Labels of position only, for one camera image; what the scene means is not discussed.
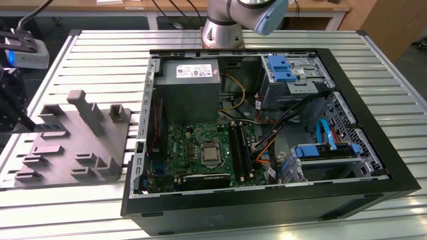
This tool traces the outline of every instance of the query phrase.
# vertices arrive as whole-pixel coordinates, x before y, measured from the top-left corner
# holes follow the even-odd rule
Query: cpu socket
[[[214,169],[222,164],[222,146],[218,141],[203,141],[202,149],[202,165],[209,169]]]

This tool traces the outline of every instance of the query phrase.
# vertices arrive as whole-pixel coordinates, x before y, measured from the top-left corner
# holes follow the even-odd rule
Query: blue plastic clip
[[[353,148],[353,150],[354,150],[356,155],[360,156],[360,154],[361,154],[361,147],[360,147],[360,145],[358,145],[357,143],[353,143],[353,144],[352,144],[352,148]]]
[[[297,157],[301,158],[303,156],[303,151],[301,147],[295,148]]]
[[[320,151],[315,145],[299,146],[305,157],[318,157]]]
[[[285,56],[269,56],[270,70],[274,75],[275,82],[295,82],[298,77],[291,71],[291,64]]]
[[[329,121],[325,118],[321,118],[315,124],[315,133],[317,133],[318,143],[324,143],[322,126],[324,126],[325,134],[326,134],[326,142],[332,145],[332,149],[337,150],[333,131],[330,129]]]

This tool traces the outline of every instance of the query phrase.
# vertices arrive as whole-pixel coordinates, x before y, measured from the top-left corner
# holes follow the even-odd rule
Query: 3d printed holder
[[[97,103],[87,103],[86,95],[83,90],[69,93],[67,101],[78,111],[63,111],[58,104],[45,105],[39,117],[51,126],[67,130],[38,135],[17,173],[17,187],[119,179],[131,110],[121,104],[101,110]]]

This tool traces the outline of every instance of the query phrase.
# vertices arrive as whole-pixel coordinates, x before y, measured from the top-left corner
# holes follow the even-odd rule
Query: motherboard
[[[178,191],[182,181],[195,182],[191,190],[206,184],[213,188],[225,183],[227,187],[266,184],[265,170],[255,169],[250,155],[257,142],[253,123],[170,125],[167,133],[167,157],[153,163],[155,176],[149,179],[153,192]]]

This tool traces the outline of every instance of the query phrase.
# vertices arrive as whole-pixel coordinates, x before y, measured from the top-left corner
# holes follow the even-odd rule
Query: ram slot
[[[243,144],[243,152],[245,152],[245,159],[243,159],[243,168],[245,168],[245,173],[246,173],[246,176],[249,176],[250,178],[254,177],[254,174],[253,173],[253,163],[251,163],[251,153],[250,153],[250,146],[249,146],[249,142],[247,142],[247,133],[246,133],[246,130],[242,126],[239,126],[239,132],[241,132],[241,135],[242,135],[242,144]]]
[[[246,145],[243,138],[243,130],[239,125],[229,125],[229,136],[230,136],[230,150],[233,156],[233,167],[234,175],[238,182],[243,182],[246,177],[250,175],[247,172],[247,154],[246,154]]]

